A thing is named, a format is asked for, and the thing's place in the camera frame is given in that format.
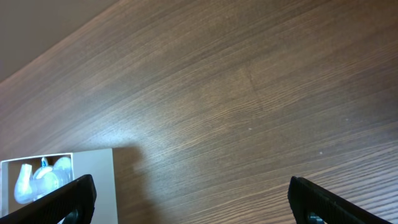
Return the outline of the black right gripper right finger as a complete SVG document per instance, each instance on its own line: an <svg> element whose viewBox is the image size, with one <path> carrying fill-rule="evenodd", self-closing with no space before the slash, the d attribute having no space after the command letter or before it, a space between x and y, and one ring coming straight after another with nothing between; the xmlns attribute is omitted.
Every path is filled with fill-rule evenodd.
<svg viewBox="0 0 398 224"><path fill-rule="evenodd" d="M390 224L303 177L291 178L288 200L300 224Z"/></svg>

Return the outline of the white cardboard box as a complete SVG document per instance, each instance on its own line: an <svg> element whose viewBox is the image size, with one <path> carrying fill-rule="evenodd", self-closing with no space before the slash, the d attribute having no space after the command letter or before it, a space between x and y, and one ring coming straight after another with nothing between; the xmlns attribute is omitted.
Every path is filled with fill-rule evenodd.
<svg viewBox="0 0 398 224"><path fill-rule="evenodd" d="M24 206L17 203L14 198L14 187L21 166L23 164L30 164L32 172L35 172L41 166L41 158L43 157L48 160L51 166L61 157L69 157L72 163L72 179L90 174L93 178L97 194L91 222L93 224L118 223L113 152L111 149L47 154L44 156L20 157L1 161L2 217Z"/></svg>

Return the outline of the dark blue spray bottle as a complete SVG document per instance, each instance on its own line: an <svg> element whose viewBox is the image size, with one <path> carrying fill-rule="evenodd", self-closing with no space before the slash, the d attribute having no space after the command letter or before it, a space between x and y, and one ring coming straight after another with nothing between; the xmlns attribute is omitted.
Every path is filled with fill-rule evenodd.
<svg viewBox="0 0 398 224"><path fill-rule="evenodd" d="M73 180L72 160L59 158L53 166L41 166L32 173L31 164L22 164L14 187L14 198L19 204L31 203L63 187Z"/></svg>

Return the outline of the blue white toothbrush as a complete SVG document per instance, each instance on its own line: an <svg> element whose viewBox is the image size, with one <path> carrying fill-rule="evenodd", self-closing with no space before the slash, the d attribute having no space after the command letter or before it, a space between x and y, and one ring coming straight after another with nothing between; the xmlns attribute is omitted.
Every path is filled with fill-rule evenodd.
<svg viewBox="0 0 398 224"><path fill-rule="evenodd" d="M48 160L47 160L46 157L42 157L42 158L41 158L41 166L42 166L42 167L47 167L47 166L49 166L49 162L48 162Z"/></svg>

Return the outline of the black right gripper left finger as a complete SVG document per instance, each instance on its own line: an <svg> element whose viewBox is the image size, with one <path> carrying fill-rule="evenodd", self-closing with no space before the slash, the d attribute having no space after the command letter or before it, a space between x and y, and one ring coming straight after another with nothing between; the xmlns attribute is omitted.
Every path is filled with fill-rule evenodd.
<svg viewBox="0 0 398 224"><path fill-rule="evenodd" d="M1 224L90 224L96 196L93 177L86 174L2 217Z"/></svg>

